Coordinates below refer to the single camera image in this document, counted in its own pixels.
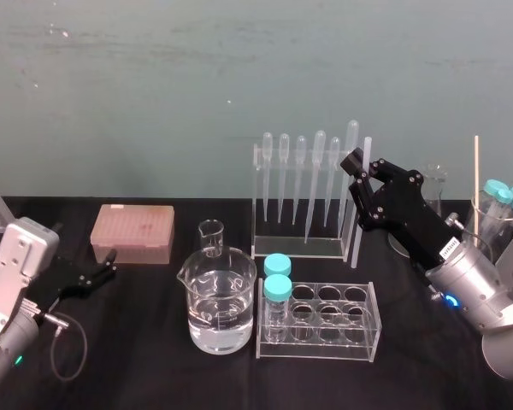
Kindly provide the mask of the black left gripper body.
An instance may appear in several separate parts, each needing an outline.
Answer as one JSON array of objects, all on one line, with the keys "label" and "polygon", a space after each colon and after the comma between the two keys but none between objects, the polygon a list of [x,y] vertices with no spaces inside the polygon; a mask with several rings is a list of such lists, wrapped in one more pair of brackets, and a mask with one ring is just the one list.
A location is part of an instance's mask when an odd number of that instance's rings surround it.
[{"label": "black left gripper body", "polygon": [[48,312],[60,299],[68,285],[68,260],[55,257],[50,266],[33,280],[28,287],[28,300],[42,312]]}]

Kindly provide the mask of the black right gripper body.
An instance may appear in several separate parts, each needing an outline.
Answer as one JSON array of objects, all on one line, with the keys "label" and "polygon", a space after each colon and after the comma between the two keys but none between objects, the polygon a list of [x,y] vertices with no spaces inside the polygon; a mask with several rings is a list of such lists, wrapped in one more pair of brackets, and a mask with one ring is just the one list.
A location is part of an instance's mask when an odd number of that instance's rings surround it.
[{"label": "black right gripper body", "polygon": [[382,186],[370,197],[366,229],[391,233],[425,270],[445,263],[441,252],[461,235],[427,205],[421,180],[404,175],[381,182]]}]

